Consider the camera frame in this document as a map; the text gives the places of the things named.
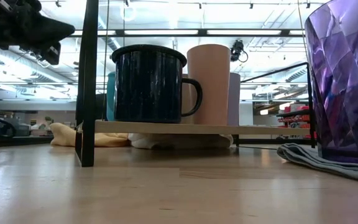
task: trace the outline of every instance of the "ceiling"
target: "ceiling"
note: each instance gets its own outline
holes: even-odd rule
[[[85,0],[40,0],[44,16],[67,22],[77,30],[82,30],[85,14]],[[177,1],[129,1],[126,7],[123,1],[99,1],[99,23],[101,29],[301,29],[297,0],[177,0]],[[327,1],[300,0],[302,21],[320,5]],[[172,48],[172,37],[115,37],[114,44],[122,47],[132,44],[155,44]],[[232,62],[231,72],[236,72],[245,80],[250,77],[277,70],[279,68],[305,62],[305,46],[301,37],[176,37],[177,50],[186,55],[187,51],[200,44],[221,44],[231,47],[235,40],[242,40],[249,54],[246,63]],[[77,82],[75,62],[79,61],[81,38],[68,37],[61,41],[62,51],[59,65],[37,64],[35,58],[24,54],[19,47],[10,47],[8,53],[0,50],[0,55],[13,62],[30,67],[40,73],[37,78],[42,82]],[[104,76],[115,71],[115,64],[109,59],[112,49],[106,46],[102,38],[98,39],[97,82],[107,81]],[[5,65],[11,73],[12,65]],[[299,68],[254,80],[253,82],[285,82],[285,78],[299,71]],[[305,82],[300,77],[293,82]],[[242,91],[255,91],[258,85],[244,88]],[[42,85],[29,88],[42,88]],[[76,87],[58,86],[56,91],[64,92],[66,97],[76,97]],[[36,98],[50,98],[47,91]]]

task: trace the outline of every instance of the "yellow cloth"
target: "yellow cloth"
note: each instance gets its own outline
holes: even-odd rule
[[[60,123],[53,123],[50,126],[53,133],[53,146],[75,146],[75,131]],[[95,133],[95,147],[121,147],[128,146],[128,134],[121,133]]]

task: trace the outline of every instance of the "gray cloth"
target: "gray cloth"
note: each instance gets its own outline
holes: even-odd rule
[[[277,149],[277,154],[297,164],[358,180],[358,164],[323,159],[318,156],[317,149],[308,146],[284,144]]]

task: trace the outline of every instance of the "purple glass tumbler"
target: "purple glass tumbler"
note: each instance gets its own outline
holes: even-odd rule
[[[319,155],[358,163],[358,0],[332,0],[306,20]]]

